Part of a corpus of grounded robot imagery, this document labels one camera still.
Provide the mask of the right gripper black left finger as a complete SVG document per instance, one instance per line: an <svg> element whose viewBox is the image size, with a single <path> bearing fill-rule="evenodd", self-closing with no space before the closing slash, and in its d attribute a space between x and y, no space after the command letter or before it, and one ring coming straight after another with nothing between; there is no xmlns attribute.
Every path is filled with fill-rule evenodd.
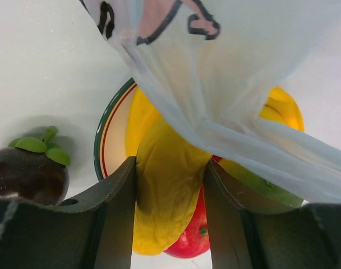
<svg viewBox="0 0 341 269"><path fill-rule="evenodd" d="M58 206L0 198L0 268L130 268L135 158Z"/></svg>

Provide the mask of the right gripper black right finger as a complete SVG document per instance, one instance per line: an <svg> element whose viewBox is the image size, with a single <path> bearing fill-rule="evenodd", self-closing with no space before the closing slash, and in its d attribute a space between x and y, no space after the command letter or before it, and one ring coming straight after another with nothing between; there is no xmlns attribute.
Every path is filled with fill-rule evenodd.
<svg viewBox="0 0 341 269"><path fill-rule="evenodd" d="M214 268L341 268L341 204L283 205L214 161L204 194Z"/></svg>

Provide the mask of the green fake fruit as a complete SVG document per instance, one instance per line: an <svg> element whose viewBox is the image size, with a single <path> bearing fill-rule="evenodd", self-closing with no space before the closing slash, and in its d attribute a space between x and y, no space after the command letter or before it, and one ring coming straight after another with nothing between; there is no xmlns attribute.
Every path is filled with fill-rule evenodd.
<svg viewBox="0 0 341 269"><path fill-rule="evenodd" d="M228 174L267 198L294 208L300 207L303 204L303 198L276 186L233 161L221 159L218 161L218 164Z"/></svg>

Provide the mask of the dark mangosteen with green leaves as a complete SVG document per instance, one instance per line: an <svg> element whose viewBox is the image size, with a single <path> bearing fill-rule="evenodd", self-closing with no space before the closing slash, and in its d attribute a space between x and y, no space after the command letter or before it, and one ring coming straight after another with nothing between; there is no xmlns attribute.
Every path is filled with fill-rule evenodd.
<svg viewBox="0 0 341 269"><path fill-rule="evenodd" d="M70 156L52 142L56 135L49 127L42 138L20 137L0 149L0 198L22 197L45 206L64 200Z"/></svg>

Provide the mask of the yellow fake mango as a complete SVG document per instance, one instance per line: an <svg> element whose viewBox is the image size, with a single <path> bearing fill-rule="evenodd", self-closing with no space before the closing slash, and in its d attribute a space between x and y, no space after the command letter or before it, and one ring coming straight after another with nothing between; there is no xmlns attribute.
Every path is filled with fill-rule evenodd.
<svg viewBox="0 0 341 269"><path fill-rule="evenodd" d="M210 159L163 118L146 132L136 155L135 253L155 256L178 240L195 212Z"/></svg>

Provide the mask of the red fake pepper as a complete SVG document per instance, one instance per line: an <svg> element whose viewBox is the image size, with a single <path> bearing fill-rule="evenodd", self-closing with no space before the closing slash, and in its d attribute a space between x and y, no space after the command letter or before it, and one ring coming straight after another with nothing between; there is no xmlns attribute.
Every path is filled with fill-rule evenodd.
<svg viewBox="0 0 341 269"><path fill-rule="evenodd" d="M204 186L200 188L196 209L187 228L168 249L163 252L176 258L194 258L210 249Z"/></svg>

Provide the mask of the yellow fake banana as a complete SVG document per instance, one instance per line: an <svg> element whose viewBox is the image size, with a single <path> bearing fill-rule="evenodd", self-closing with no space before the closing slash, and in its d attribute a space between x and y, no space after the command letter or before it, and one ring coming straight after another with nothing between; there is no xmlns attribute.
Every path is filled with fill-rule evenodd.
<svg viewBox="0 0 341 269"><path fill-rule="evenodd" d="M125 150L126 156L135 156L145 133L161 117L155 106L139 87L136 88L128 114Z"/></svg>

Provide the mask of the light blue plastic bag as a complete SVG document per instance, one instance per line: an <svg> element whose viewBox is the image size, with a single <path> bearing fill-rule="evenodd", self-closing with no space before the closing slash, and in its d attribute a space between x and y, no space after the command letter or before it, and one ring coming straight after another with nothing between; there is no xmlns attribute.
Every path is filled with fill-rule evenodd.
<svg viewBox="0 0 341 269"><path fill-rule="evenodd" d="M83 1L193 145L310 202L341 203L341 1ZM263 119L270 90L305 131Z"/></svg>

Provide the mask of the red fake apple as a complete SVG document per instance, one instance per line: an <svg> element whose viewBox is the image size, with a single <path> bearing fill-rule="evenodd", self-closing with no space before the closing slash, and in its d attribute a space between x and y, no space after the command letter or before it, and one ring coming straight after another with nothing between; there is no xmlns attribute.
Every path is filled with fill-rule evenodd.
<svg viewBox="0 0 341 269"><path fill-rule="evenodd" d="M216 162L220 162L223 158L220 157L220 156L213 155L213 156L212 156L212 159L213 159L214 161L216 161Z"/></svg>

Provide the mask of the yellow fake lemon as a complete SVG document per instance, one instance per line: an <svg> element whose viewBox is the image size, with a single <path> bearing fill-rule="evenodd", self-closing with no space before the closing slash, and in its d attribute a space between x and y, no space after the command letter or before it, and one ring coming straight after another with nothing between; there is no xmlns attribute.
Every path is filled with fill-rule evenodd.
<svg viewBox="0 0 341 269"><path fill-rule="evenodd" d="M270 90L268 99L259 116L263 119L285 124L301 132L305 131L299 106L294 98L279 86Z"/></svg>

